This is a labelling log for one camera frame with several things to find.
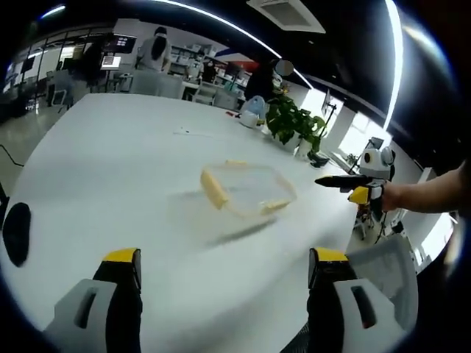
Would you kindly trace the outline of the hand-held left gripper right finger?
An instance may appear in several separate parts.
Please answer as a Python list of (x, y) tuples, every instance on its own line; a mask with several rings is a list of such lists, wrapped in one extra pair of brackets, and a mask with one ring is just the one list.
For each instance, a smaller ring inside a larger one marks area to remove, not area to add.
[(309, 250), (308, 291), (308, 352), (389, 352), (406, 334), (394, 305), (339, 251)]

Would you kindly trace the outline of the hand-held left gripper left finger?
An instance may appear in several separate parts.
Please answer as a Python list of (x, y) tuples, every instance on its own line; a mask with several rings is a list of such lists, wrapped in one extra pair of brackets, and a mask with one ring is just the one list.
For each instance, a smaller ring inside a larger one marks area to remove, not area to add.
[(44, 330), (59, 352), (140, 352), (141, 250), (107, 254), (54, 306)]

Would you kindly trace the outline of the person's right hand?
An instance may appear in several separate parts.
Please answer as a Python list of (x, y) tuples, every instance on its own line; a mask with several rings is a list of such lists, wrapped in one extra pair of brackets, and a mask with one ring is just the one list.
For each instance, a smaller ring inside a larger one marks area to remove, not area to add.
[(383, 185), (382, 211), (390, 212), (402, 207), (403, 186), (386, 182)]

